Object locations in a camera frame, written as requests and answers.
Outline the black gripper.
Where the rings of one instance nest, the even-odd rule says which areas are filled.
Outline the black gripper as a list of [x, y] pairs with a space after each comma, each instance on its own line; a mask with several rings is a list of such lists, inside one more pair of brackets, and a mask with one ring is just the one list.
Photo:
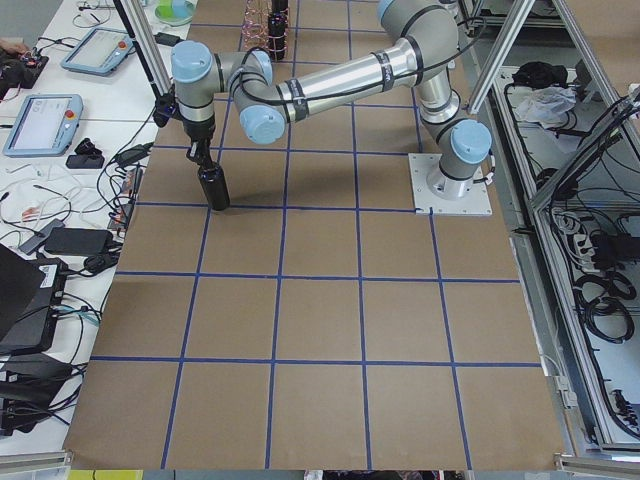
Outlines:
[[182, 124], [190, 140], [186, 157], [194, 163], [198, 163], [200, 158], [202, 168], [212, 168], [214, 161], [210, 146], [215, 132], [215, 119], [209, 118], [198, 122], [184, 119]]

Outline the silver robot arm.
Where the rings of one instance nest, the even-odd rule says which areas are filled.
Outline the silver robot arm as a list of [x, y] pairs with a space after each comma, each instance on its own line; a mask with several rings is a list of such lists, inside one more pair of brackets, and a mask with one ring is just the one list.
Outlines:
[[485, 125], [461, 112], [450, 85], [447, 65], [459, 52], [454, 17], [439, 1], [382, 1], [377, 15], [392, 46], [279, 84], [259, 49], [214, 54], [200, 42], [177, 44], [171, 71], [185, 132], [193, 143], [210, 141], [218, 93], [232, 98], [246, 137], [268, 145], [289, 123], [406, 87], [419, 97], [421, 121], [442, 151], [442, 175], [471, 179], [488, 157], [492, 137]]

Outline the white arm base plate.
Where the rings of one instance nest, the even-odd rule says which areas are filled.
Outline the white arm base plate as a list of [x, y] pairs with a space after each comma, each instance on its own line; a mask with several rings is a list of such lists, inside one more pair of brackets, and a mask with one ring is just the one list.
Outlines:
[[414, 211], [419, 215], [486, 217], [493, 214], [482, 168], [466, 180], [452, 180], [440, 169], [441, 154], [408, 155]]

